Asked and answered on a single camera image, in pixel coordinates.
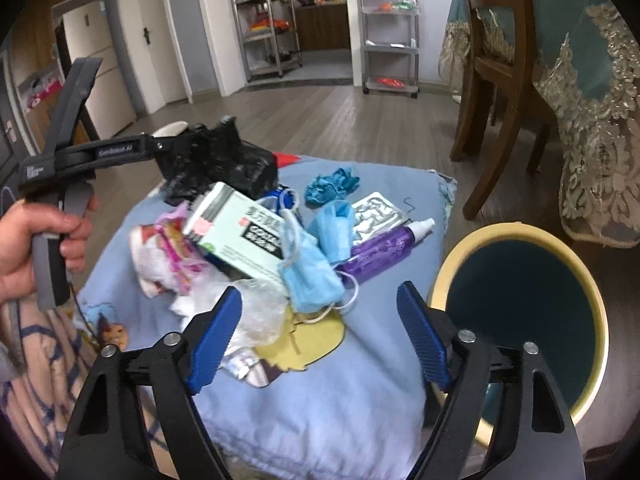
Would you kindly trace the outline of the person's left hand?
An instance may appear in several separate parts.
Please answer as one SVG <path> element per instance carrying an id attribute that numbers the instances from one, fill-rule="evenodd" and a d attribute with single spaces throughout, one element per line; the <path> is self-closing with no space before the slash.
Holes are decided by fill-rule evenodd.
<path id="1" fill-rule="evenodd" d="M 36 291 L 32 238 L 36 234 L 67 235 L 61 254 L 66 268 L 78 273 L 86 266 L 91 220 L 66 214 L 49 204 L 19 200 L 1 218 L 1 303 L 25 298 Z"/>

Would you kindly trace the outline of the plaid pink sleeve forearm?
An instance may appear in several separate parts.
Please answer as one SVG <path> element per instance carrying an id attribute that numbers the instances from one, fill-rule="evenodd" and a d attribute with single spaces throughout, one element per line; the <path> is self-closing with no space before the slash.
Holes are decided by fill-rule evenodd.
<path id="1" fill-rule="evenodd" d="M 49 478 L 97 353 L 65 310 L 42 312 L 32 297 L 1 307 L 1 415 Z"/>

